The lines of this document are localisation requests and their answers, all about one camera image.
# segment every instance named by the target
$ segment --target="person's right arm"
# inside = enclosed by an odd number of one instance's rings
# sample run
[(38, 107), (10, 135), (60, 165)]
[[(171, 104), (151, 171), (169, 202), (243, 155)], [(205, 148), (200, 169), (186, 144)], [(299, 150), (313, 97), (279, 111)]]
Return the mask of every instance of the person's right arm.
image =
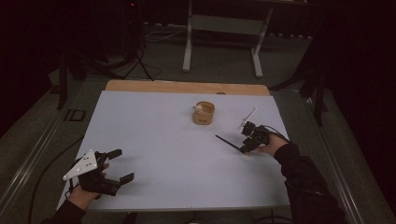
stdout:
[(344, 211), (330, 194), (317, 166), (310, 158), (301, 156), (296, 145), (270, 134), (270, 144), (258, 150), (281, 164), (293, 223), (347, 223)]

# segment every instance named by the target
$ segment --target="gray carpet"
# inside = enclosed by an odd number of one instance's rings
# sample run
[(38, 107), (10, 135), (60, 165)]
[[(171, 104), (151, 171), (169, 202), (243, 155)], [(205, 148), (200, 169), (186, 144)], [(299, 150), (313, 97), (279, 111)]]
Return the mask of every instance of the gray carpet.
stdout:
[[(260, 53), (264, 78), (257, 79), (254, 76), (248, 48), (251, 41), (248, 38), (244, 39), (244, 44), (232, 45), (228, 42), (207, 41), (204, 35), (195, 36), (189, 73), (181, 71), (185, 48), (183, 36), (173, 36), (164, 41), (148, 41), (143, 62), (161, 69), (161, 73), (155, 76), (155, 79), (272, 86), (292, 76), (310, 42), (309, 39), (286, 40), (282, 37), (268, 36)], [(161, 39), (162, 36), (150, 37), (155, 38)], [(124, 75), (130, 67), (121, 68), (118, 74)], [(156, 74), (159, 70), (148, 67), (148, 71)], [(128, 79), (145, 78), (147, 77), (141, 66), (137, 66), (128, 76)], [(57, 154), (84, 135), (99, 94), (107, 81), (108, 78), (93, 71), (90, 71), (84, 83), (71, 81), (70, 86), (74, 89), (72, 88), (69, 104), (64, 111), (56, 110), (56, 95), (44, 95), (0, 139), (0, 150), (4, 155), (0, 159), (0, 172), (3, 177), (0, 187), (5, 189), (28, 153), (39, 142), (40, 136), (43, 133), (51, 136), (48, 144), (44, 145), (45, 151), (37, 166), (31, 170), (30, 178), (10, 205), (4, 223), (27, 222), (31, 194), (40, 173)], [(300, 98), (296, 91), (301, 84), (299, 82), (285, 90), (271, 92), (276, 98), (290, 140), (300, 146), (302, 154), (310, 156), (316, 163), (327, 179), (330, 191), (346, 210), (350, 223), (395, 223), (396, 219), (375, 183), (352, 132), (332, 98), (332, 93), (326, 91), (325, 105), (329, 111), (323, 113), (324, 125), (323, 128), (319, 128), (312, 117), (312, 105), (307, 99)], [(82, 122), (63, 121), (67, 109), (85, 110), (87, 117)], [(56, 129), (49, 133), (46, 128), (55, 119), (60, 122)], [(65, 152), (43, 176), (35, 197), (33, 223), (50, 217), (55, 212), (64, 186), (62, 176), (75, 159), (78, 146), (79, 143)], [(255, 217), (268, 216), (270, 212), (270, 209), (254, 210)], [(274, 213), (290, 217), (288, 207), (274, 208)], [(83, 222), (121, 223), (125, 215), (126, 213), (89, 212)]]

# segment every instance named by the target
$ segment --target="person's right hand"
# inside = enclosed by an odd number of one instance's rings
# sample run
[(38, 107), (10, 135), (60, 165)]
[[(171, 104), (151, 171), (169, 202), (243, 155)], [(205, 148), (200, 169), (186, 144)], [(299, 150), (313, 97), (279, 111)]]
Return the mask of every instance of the person's right hand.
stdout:
[(266, 146), (260, 146), (256, 148), (257, 152), (265, 152), (270, 154), (272, 157), (275, 156), (275, 153), (280, 147), (285, 146), (288, 142), (276, 134), (269, 133), (270, 143)]

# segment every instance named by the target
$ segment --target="floor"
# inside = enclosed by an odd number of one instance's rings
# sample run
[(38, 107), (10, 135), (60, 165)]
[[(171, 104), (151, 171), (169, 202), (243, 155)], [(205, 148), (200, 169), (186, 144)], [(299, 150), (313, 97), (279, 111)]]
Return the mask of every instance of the floor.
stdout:
[[(151, 32), (149, 29), (156, 31), (157, 28), (148, 27), (148, 34)], [(168, 81), (273, 86), (292, 76), (310, 43), (310, 39), (267, 36), (260, 53), (264, 77), (257, 79), (248, 47), (251, 44), (249, 37), (239, 38), (243, 43), (235, 44), (221, 36), (213, 41), (209, 33), (194, 34), (191, 70), (184, 73), (181, 68), (185, 36), (180, 33), (167, 37), (178, 32), (178, 27), (161, 28), (161, 31), (170, 33), (148, 35), (142, 61), (154, 79)], [(130, 68), (132, 65), (127, 65), (115, 72), (125, 75)], [(27, 222), (36, 183), (39, 185), (33, 204), (33, 223), (55, 212), (64, 187), (61, 174), (68, 170), (69, 164), (75, 159), (80, 142), (72, 144), (84, 135), (98, 96), (109, 81), (90, 69), (87, 71), (89, 75), (84, 82), (69, 78), (69, 100), (63, 110), (56, 110), (57, 95), (45, 94), (0, 139), (0, 151), (4, 155), (0, 158), (0, 174), (3, 177), (0, 187), (6, 189), (1, 201), (0, 222)], [(56, 83), (57, 71), (50, 76)], [(142, 67), (137, 66), (127, 79), (147, 79), (147, 76)], [(325, 92), (324, 103), (328, 111), (322, 113), (323, 127), (319, 127), (310, 114), (309, 99), (302, 99), (298, 95), (301, 84), (298, 82), (285, 90), (271, 92), (279, 101), (278, 107), (283, 111), (281, 115), (285, 124), (290, 126), (292, 141), (304, 147), (303, 153), (316, 162), (328, 179), (331, 192), (346, 210), (350, 223), (395, 223), (396, 218), (375, 183), (331, 91)], [(87, 111), (87, 116), (81, 122), (64, 121), (68, 109)], [(68, 147), (70, 149), (67, 152), (51, 163)], [(31, 166), (26, 165), (29, 158), (35, 161)], [(17, 178), (15, 175), (18, 174), (23, 174), (23, 178)], [(288, 207), (274, 208), (273, 211), (277, 216), (290, 217)], [(272, 211), (263, 208), (253, 212), (255, 217), (264, 217)], [(83, 223), (122, 223), (125, 215), (126, 212), (109, 214), (91, 211)]]

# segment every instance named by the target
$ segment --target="white desk frame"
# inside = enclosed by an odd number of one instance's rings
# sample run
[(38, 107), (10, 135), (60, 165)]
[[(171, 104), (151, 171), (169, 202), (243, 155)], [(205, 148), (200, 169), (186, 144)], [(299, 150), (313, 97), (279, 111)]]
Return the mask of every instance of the white desk frame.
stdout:
[(194, 30), (206, 30), (214, 32), (225, 32), (244, 35), (258, 35), (257, 45), (251, 49), (254, 70), (257, 78), (262, 78), (262, 65), (260, 64), (259, 52), (262, 47), (262, 41), (265, 37), (269, 21), (273, 12), (270, 7), (267, 10), (264, 21), (243, 20), (236, 18), (222, 18), (214, 16), (197, 15), (192, 13), (192, 0), (189, 1), (189, 17), (187, 24), (187, 45), (184, 53), (183, 71), (189, 72), (191, 65), (191, 33)]

